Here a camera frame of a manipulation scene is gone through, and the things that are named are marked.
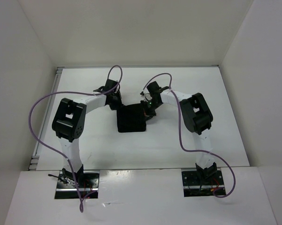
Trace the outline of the black skirt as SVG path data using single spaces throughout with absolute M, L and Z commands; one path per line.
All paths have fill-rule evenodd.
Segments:
M 125 105 L 117 110 L 117 129 L 119 133 L 146 131 L 145 113 L 142 105 Z

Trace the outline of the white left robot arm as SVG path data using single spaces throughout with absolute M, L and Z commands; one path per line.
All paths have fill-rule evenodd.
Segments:
M 73 187 L 79 187 L 86 182 L 79 149 L 79 138 L 84 131 L 86 114 L 106 105 L 111 110 L 123 106 L 120 85 L 111 79 L 107 79 L 106 84 L 90 96 L 82 95 L 74 100 L 63 98 L 60 101 L 52 129 L 59 138 L 61 152 L 66 156 L 62 169 L 63 177 Z

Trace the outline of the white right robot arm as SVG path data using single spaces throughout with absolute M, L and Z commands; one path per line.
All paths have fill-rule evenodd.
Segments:
M 215 160 L 211 155 L 212 146 L 209 130 L 212 126 L 212 113 L 201 93 L 185 94 L 170 87 L 160 87 L 156 81 L 148 83 L 147 93 L 141 92 L 144 99 L 141 105 L 144 108 L 145 119 L 150 120 L 156 116 L 156 109 L 162 104 L 176 106 L 179 119 L 193 135 L 196 150 L 200 154 L 196 157 L 196 178 L 200 185 L 212 180 L 217 171 Z

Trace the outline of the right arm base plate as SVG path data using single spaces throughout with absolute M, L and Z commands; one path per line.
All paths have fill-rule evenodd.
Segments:
M 213 196 L 213 192 L 220 196 L 226 195 L 221 170 L 207 181 L 201 181 L 195 169 L 182 170 L 181 174 L 184 197 Z

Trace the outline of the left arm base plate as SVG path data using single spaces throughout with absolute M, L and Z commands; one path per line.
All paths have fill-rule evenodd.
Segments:
M 75 184 L 69 178 L 65 178 L 62 171 L 57 178 L 55 199 L 78 199 L 78 193 L 76 191 Z M 81 197 L 86 199 L 97 199 L 99 188 L 99 171 L 84 171 L 84 180 L 79 181 L 79 192 Z

